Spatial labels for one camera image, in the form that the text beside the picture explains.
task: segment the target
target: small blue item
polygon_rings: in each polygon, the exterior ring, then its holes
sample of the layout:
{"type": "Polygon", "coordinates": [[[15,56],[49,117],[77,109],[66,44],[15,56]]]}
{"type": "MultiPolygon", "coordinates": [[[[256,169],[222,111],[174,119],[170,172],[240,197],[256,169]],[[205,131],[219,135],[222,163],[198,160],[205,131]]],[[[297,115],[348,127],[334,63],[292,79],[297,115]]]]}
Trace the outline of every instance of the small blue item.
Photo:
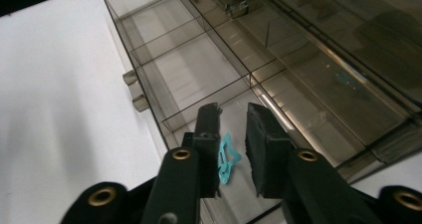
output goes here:
{"type": "Polygon", "coordinates": [[[233,149],[232,138],[229,133],[226,133],[220,142],[220,150],[218,152],[218,174],[220,176],[221,183],[227,184],[227,182],[229,182],[232,166],[240,161],[240,159],[242,159],[242,156],[233,149]],[[226,157],[226,146],[229,153],[233,156],[233,159],[229,162],[226,157]]]}

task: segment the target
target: blue object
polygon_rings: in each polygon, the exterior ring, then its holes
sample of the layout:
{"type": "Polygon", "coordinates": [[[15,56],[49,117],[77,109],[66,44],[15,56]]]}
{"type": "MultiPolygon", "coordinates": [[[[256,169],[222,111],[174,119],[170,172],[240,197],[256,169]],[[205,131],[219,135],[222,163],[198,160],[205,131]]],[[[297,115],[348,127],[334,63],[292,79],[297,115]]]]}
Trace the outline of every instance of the blue object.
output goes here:
{"type": "Polygon", "coordinates": [[[242,159],[242,156],[233,149],[232,138],[229,133],[226,133],[220,142],[220,150],[218,152],[218,175],[220,176],[221,183],[227,184],[229,182],[232,166],[240,161],[240,159],[242,159]],[[233,156],[233,159],[230,161],[227,161],[226,146],[229,153],[233,156]]]}

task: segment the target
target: turquoise plastic piece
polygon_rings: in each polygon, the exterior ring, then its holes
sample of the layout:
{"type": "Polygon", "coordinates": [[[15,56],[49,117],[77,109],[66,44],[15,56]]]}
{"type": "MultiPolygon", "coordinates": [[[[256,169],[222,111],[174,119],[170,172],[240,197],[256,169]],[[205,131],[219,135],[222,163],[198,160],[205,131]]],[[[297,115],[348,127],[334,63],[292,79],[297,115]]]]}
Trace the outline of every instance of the turquoise plastic piece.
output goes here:
{"type": "Polygon", "coordinates": [[[240,161],[240,159],[242,159],[242,156],[233,149],[232,138],[229,133],[226,133],[220,142],[220,151],[218,152],[218,175],[220,176],[221,183],[227,184],[229,182],[232,166],[240,161]],[[233,159],[230,161],[227,161],[226,147],[230,155],[233,156],[233,159]]]}

